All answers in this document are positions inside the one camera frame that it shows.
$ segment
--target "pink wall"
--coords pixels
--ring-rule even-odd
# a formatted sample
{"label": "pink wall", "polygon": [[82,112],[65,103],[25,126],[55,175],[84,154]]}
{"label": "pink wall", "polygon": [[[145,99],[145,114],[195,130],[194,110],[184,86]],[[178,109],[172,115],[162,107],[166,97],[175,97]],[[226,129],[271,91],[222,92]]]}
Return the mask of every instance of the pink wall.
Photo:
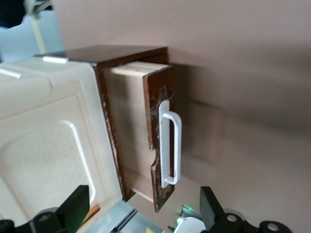
{"label": "pink wall", "polygon": [[183,175],[253,224],[310,231],[309,0],[53,2],[68,49],[168,46],[178,64]]}

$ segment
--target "wooden cabinet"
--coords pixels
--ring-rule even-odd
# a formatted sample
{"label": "wooden cabinet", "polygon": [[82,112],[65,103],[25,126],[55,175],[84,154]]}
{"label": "wooden cabinet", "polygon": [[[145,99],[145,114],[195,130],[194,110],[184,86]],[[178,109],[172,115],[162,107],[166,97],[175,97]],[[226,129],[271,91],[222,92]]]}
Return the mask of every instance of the wooden cabinet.
{"label": "wooden cabinet", "polygon": [[[67,50],[47,54],[54,57],[67,57],[71,61],[87,62],[92,65],[96,78],[100,98],[102,102],[103,112],[106,120],[106,125],[109,131],[111,147],[114,155],[114,161],[119,177],[120,187],[124,200],[129,200],[133,195],[135,185],[140,185],[139,179],[133,182],[133,175],[126,168],[125,152],[121,151],[120,143],[122,143],[121,134],[116,130],[117,117],[114,116],[113,108],[111,107],[111,91],[107,86],[105,69],[119,66],[133,61],[143,61],[158,64],[168,64],[168,53],[165,47],[141,47],[141,46],[94,46],[89,48]],[[174,108],[174,88],[175,74],[174,68],[168,66],[160,72],[155,72],[151,75],[142,77],[143,98],[145,103],[146,124],[148,130],[149,150],[153,151],[155,157],[152,164],[149,164],[148,170],[150,174],[145,174],[145,178],[149,181],[151,190],[148,190],[153,202],[155,211],[158,212],[165,201],[174,191],[174,185],[168,185],[165,188],[161,186],[161,170],[160,170],[160,150],[158,137],[158,105],[165,99],[170,100],[170,109]],[[170,169],[171,175],[174,173],[173,168],[173,146],[170,153]]]}

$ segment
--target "white drawer handle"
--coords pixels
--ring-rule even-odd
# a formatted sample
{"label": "white drawer handle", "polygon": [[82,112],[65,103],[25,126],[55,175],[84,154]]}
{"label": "white drawer handle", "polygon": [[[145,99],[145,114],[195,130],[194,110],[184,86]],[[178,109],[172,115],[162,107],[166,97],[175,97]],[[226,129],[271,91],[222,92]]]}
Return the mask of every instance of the white drawer handle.
{"label": "white drawer handle", "polygon": [[[174,124],[174,177],[170,176],[170,120]],[[176,184],[180,178],[181,118],[170,111],[170,101],[164,100],[159,106],[159,141],[161,162],[161,184]]]}

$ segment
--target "green light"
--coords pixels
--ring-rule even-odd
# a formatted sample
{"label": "green light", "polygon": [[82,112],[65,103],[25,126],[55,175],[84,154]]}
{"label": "green light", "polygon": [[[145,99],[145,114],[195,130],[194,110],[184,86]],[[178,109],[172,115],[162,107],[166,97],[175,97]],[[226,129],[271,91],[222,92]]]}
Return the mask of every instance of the green light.
{"label": "green light", "polygon": [[177,219],[177,225],[181,223],[183,220],[181,218]]}
{"label": "green light", "polygon": [[183,221],[184,221],[183,219],[177,219],[178,225],[177,225],[177,227],[176,227],[176,229],[175,229],[174,232],[177,232],[177,231],[178,231],[178,228],[180,227],[180,225],[181,225],[181,223],[182,223]]}

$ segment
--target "container lid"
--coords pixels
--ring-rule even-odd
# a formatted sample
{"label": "container lid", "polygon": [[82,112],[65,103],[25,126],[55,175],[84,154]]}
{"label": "container lid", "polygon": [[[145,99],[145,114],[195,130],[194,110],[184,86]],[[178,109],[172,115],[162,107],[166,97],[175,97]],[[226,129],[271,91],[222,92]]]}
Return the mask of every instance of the container lid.
{"label": "container lid", "polygon": [[122,199],[93,68],[66,59],[0,65],[0,218],[21,225],[80,184],[101,210]]}

